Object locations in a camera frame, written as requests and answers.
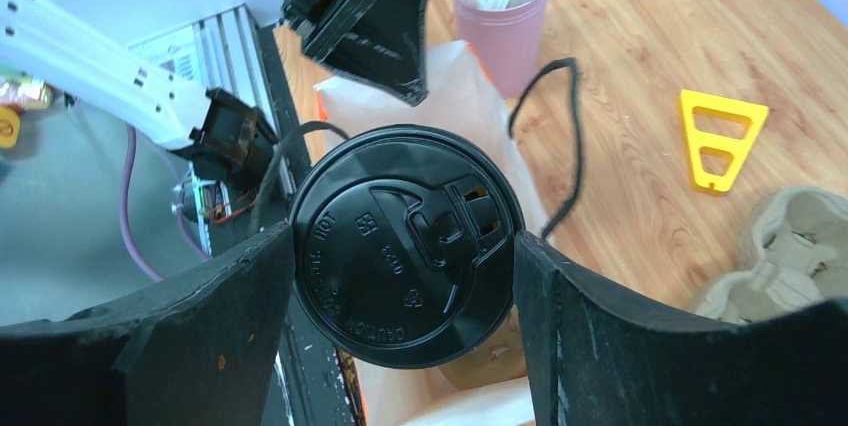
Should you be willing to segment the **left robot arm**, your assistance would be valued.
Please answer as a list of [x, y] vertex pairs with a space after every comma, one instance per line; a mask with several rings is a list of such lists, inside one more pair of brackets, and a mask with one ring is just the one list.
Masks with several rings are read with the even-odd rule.
[[[282, 0], [303, 54], [409, 105], [428, 94], [427, 0]], [[282, 144], [266, 116], [222, 88], [168, 71], [51, 0], [1, 0], [1, 61], [99, 107], [199, 177], [248, 191], [279, 175]]]

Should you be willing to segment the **yellow plastic triangle piece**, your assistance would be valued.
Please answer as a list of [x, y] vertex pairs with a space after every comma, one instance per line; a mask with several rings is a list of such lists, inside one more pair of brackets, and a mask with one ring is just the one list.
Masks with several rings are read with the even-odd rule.
[[[770, 108], [756, 103], [682, 89], [678, 100], [692, 187], [720, 196], [734, 185], [753, 145], [765, 125]], [[697, 115], [710, 116], [745, 127], [744, 135], [734, 138], [708, 132], [696, 126]], [[702, 156], [725, 158], [723, 174], [708, 172]]]

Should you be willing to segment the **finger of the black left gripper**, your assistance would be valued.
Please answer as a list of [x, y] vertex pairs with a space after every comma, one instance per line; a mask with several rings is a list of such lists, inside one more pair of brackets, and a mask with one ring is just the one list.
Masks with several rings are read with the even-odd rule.
[[415, 107], [428, 95], [428, 0], [283, 0], [301, 53], [330, 72]]

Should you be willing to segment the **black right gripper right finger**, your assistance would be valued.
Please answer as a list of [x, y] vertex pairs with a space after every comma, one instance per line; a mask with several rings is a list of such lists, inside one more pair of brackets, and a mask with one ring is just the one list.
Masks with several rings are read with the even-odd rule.
[[843, 425], [847, 302], [747, 325], [698, 316], [528, 232], [514, 296], [540, 425]]

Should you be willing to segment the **pink cup of straws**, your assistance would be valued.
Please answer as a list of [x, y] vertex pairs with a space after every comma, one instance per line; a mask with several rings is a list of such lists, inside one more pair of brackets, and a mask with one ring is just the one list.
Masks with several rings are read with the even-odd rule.
[[458, 35], [494, 87], [515, 97], [537, 71], [548, 0], [453, 0]]

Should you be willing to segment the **single cardboard cup carrier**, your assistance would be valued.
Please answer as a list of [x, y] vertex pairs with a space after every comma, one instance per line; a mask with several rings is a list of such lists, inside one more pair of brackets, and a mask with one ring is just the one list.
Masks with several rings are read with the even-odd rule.
[[460, 391], [526, 376], [517, 307], [512, 307], [504, 322], [478, 347], [438, 369]]

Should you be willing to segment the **orange and white paper bag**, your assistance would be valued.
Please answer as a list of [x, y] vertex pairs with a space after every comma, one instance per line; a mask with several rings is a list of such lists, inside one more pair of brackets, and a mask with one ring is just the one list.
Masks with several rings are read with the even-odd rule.
[[467, 42], [431, 47], [408, 106], [340, 77], [316, 87], [324, 155], [298, 185], [292, 301], [327, 339], [359, 425], [434, 423], [441, 403], [526, 375], [513, 240], [550, 224], [510, 114]]

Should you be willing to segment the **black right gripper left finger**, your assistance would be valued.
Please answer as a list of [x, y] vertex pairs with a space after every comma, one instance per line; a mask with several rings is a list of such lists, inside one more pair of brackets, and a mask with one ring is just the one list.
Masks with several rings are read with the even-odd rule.
[[257, 425], [294, 269], [280, 221], [62, 321], [1, 330], [5, 425]]

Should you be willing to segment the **cardboard cup carrier stack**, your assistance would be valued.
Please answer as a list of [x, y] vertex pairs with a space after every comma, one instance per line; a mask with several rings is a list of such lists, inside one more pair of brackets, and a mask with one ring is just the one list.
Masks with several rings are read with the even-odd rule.
[[790, 186], [762, 199], [736, 240], [735, 269], [706, 282], [686, 309], [749, 324], [847, 297], [847, 199]]

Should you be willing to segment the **black plastic cup lid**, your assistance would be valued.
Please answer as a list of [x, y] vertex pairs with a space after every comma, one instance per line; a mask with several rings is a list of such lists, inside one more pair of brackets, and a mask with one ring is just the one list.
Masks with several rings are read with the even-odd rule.
[[305, 313], [365, 362], [448, 363], [513, 307], [524, 216], [495, 162], [458, 134], [401, 124], [344, 140], [307, 175], [290, 222]]

